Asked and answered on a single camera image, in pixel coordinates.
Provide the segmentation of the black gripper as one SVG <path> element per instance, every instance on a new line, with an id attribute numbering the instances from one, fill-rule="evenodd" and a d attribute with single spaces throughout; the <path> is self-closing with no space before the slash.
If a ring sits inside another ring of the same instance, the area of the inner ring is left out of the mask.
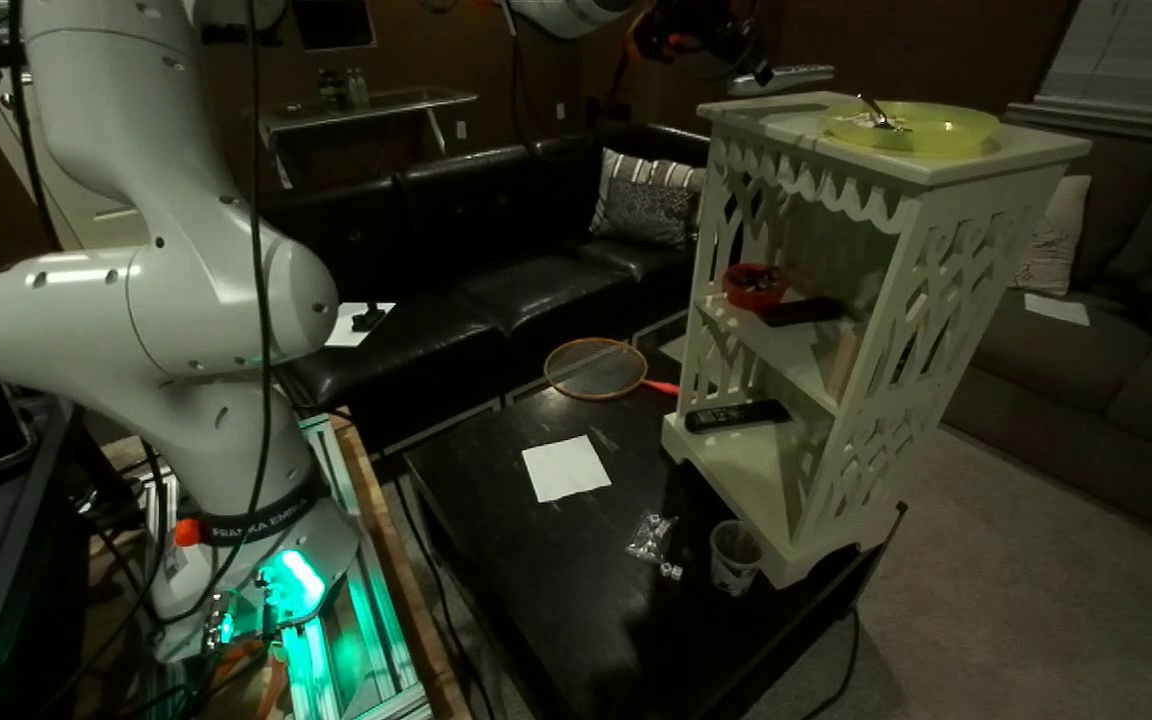
<path id="1" fill-rule="evenodd" d="M 762 40 L 750 19 L 731 12 L 731 0 L 653 0 L 630 19 L 630 47 L 659 66 L 706 54 L 756 85 L 773 82 Z"/>

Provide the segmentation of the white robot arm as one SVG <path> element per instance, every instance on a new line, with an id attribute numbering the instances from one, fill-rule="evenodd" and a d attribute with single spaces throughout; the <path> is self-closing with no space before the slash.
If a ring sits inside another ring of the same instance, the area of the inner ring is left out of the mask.
<path id="1" fill-rule="evenodd" d="M 402 439 L 572 335 L 676 314 L 706 151 L 617 125 L 256 198 L 216 149 L 195 37 L 253 12 L 14 0 L 39 151 L 141 232 L 0 270 L 0 382 L 143 437 L 191 503 L 195 555 L 228 574 L 355 551 L 306 414 L 344 406 Z"/>

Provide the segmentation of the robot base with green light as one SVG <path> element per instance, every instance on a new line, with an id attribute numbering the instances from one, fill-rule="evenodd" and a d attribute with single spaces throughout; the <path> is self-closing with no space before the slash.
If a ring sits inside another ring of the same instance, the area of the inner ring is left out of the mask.
<path id="1" fill-rule="evenodd" d="M 256 650 L 287 720 L 470 720 L 346 417 L 313 417 L 313 478 L 258 516 L 173 516 L 154 659 Z"/>

